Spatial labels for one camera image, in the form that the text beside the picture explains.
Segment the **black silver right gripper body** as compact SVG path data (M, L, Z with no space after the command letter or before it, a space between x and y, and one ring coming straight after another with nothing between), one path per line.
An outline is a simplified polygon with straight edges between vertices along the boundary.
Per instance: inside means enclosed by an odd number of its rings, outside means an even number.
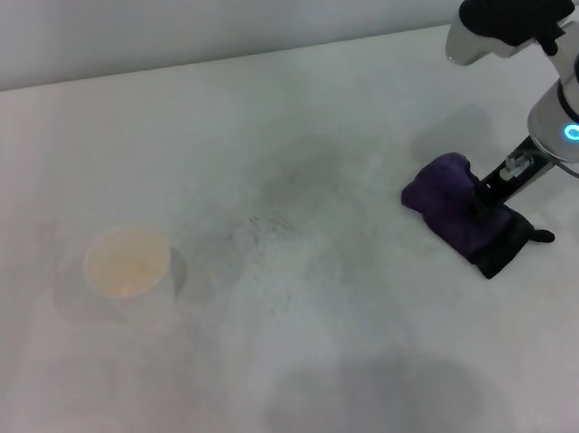
M483 206L505 204L552 167L549 155L528 136L502 164L476 183L476 197Z

